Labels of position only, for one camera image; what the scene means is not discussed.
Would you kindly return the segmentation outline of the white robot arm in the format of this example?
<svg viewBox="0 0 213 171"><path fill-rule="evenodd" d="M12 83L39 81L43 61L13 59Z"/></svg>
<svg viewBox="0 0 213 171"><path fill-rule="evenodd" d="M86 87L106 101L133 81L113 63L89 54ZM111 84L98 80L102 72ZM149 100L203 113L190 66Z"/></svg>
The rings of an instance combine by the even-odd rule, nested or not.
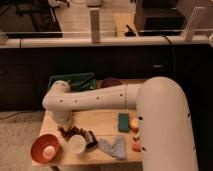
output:
<svg viewBox="0 0 213 171"><path fill-rule="evenodd" d="M42 105L58 124L65 124L76 110L134 109L143 171L199 171L187 98L168 77L83 92L72 92L68 83L59 80Z"/></svg>

